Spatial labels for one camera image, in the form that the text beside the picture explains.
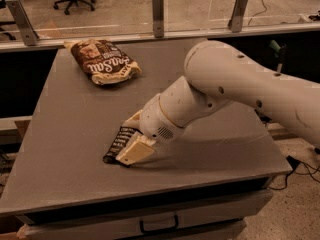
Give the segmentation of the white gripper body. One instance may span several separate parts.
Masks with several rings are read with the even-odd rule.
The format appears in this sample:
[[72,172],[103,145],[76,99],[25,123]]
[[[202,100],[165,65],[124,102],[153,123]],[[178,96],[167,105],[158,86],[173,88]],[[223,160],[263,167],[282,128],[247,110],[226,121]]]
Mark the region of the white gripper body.
[[158,144],[171,143],[183,133],[183,129],[171,123],[163,113],[159,94],[156,94],[143,107],[139,128],[145,136]]

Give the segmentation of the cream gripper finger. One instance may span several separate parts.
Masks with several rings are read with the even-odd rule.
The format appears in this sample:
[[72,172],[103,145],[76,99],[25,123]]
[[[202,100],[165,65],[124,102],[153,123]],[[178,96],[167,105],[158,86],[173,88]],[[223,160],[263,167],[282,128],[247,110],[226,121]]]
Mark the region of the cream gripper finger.
[[128,118],[123,124],[123,127],[131,128],[134,130],[140,129],[140,116],[141,116],[141,110],[137,111],[134,115],[132,115],[130,118]]
[[135,133],[126,146],[116,156],[116,160],[121,164],[130,166],[154,152],[153,145],[155,140],[148,138],[140,133]]

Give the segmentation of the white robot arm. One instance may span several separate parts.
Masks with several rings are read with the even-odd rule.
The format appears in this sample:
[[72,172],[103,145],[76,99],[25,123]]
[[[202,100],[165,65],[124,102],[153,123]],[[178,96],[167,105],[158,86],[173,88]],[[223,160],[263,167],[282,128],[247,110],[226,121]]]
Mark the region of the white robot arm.
[[133,135],[116,156],[130,166],[158,144],[180,137],[193,121],[236,101],[320,146],[320,86],[270,70],[220,41],[201,42],[188,52],[184,75],[155,95],[124,125]]

